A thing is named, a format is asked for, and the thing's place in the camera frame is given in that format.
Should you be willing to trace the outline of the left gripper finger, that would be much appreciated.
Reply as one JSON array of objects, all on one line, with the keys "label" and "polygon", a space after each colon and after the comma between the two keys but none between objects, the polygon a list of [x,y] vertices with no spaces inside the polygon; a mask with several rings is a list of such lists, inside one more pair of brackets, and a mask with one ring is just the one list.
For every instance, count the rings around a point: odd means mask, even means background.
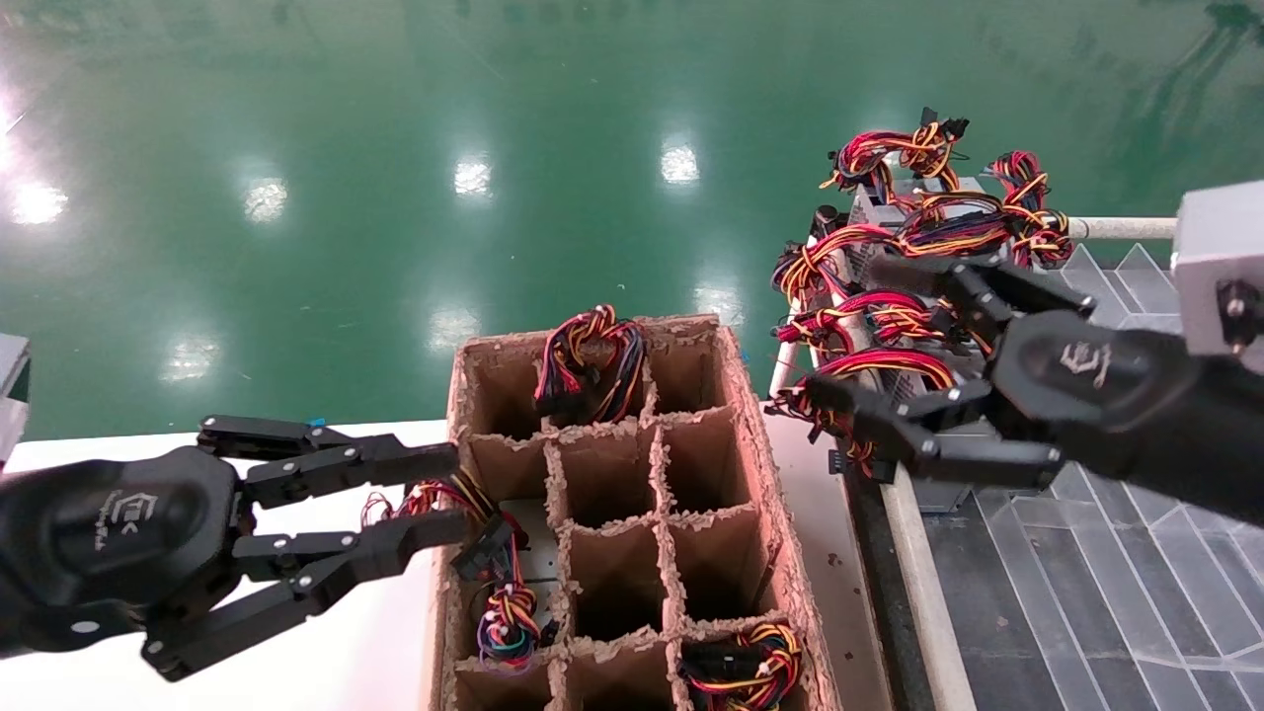
[{"label": "left gripper finger", "polygon": [[460,466],[453,442],[411,448],[393,434],[351,436],[331,428],[245,416],[204,419],[197,447],[217,458],[257,462],[245,473],[244,491],[265,510],[365,485],[451,479]]},{"label": "left gripper finger", "polygon": [[143,658],[179,682],[322,615],[359,584],[402,576],[416,553],[460,543],[466,529],[463,512],[425,512],[358,533],[239,536],[230,578],[265,586],[202,615],[149,624]]}]

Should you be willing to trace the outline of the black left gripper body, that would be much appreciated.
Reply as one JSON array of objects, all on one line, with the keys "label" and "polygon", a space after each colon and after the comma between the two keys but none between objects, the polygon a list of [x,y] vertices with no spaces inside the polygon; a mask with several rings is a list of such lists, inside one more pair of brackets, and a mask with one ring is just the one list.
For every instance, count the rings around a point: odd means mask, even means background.
[{"label": "black left gripper body", "polygon": [[216,607],[249,506],[231,464],[181,447],[5,474],[1,533],[3,657],[80,652]]}]

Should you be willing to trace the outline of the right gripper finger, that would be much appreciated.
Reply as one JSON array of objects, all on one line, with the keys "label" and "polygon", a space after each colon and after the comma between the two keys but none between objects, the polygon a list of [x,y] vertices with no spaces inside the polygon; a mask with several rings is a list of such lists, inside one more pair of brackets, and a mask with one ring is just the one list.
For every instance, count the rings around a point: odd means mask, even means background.
[{"label": "right gripper finger", "polygon": [[1044,490],[1066,467],[1050,442],[1004,433],[1006,405],[983,380],[897,401],[853,380],[817,373],[806,378],[805,396],[848,423],[849,442],[876,474],[902,467],[921,479]]},{"label": "right gripper finger", "polygon": [[1074,291],[1043,272],[1021,269],[1000,256],[921,257],[877,256],[868,263],[868,278],[882,288],[945,301],[934,325],[994,347],[1018,318],[1048,311],[1068,311],[1091,318],[1096,300]]}]

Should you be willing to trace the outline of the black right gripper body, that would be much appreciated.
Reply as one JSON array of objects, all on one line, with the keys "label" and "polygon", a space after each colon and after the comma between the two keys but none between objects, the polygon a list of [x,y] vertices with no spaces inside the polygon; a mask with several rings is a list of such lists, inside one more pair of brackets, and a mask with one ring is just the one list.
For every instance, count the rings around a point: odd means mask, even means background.
[{"label": "black right gripper body", "polygon": [[1179,496],[1193,455],[1178,429],[1202,376],[1205,361],[1181,337],[1036,312],[1014,319],[994,347],[988,423],[1096,474]]}]

